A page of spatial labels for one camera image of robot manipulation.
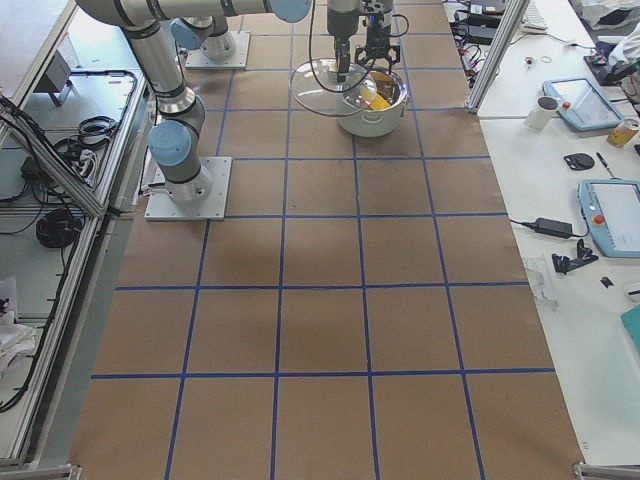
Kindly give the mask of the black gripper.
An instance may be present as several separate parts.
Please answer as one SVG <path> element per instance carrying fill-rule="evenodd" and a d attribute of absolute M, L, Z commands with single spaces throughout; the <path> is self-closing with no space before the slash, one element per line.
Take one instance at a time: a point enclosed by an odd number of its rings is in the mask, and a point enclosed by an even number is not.
<path fill-rule="evenodd" d="M 376 60 L 384 60 L 389 65 L 400 62 L 401 50 L 398 44 L 392 44 L 391 22 L 393 17 L 392 0 L 363 1 L 361 15 L 366 26 L 366 42 L 355 50 L 355 63 L 366 65 Z M 345 83 L 350 71 L 350 42 L 348 39 L 334 39 L 336 61 L 336 82 Z"/>
<path fill-rule="evenodd" d="M 359 0 L 328 0 L 327 30 L 335 40 L 349 40 L 358 30 Z"/>

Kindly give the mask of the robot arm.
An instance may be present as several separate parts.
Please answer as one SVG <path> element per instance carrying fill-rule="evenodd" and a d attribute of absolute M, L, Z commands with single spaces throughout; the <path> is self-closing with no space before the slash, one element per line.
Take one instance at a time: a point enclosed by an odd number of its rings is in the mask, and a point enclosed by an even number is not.
<path fill-rule="evenodd" d="M 223 1 L 219 13 L 180 16 L 170 23 L 177 44 L 198 50 L 209 40 L 219 47 L 231 38 L 227 19 L 239 15 L 271 13 L 287 23 L 297 23 L 315 10 L 313 1 Z M 389 66 L 400 61 L 400 47 L 391 40 L 391 1 L 328 1 L 327 32 L 333 38 L 334 58 L 347 68 L 384 60 Z"/>
<path fill-rule="evenodd" d="M 201 98 L 186 85 L 161 23 L 170 20 L 172 31 L 193 49 L 222 34 L 228 17 L 273 14 L 297 23 L 311 10 L 309 1 L 79 1 L 77 5 L 124 34 L 162 116 L 149 133 L 150 153 L 164 175 L 168 196 L 183 204 L 203 200 L 212 191 L 211 174 L 197 155 L 205 111 Z"/>

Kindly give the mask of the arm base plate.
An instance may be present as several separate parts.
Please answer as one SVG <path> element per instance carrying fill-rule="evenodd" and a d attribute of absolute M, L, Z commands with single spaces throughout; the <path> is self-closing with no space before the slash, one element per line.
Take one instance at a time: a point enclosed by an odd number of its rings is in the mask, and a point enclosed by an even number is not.
<path fill-rule="evenodd" d="M 226 31 L 211 36 L 199 50 L 188 53 L 185 66 L 191 70 L 244 70 L 250 40 L 248 31 Z"/>
<path fill-rule="evenodd" d="M 225 218 L 231 157 L 200 157 L 199 175 L 185 184 L 166 182 L 156 168 L 145 218 L 151 221 L 196 221 Z"/>

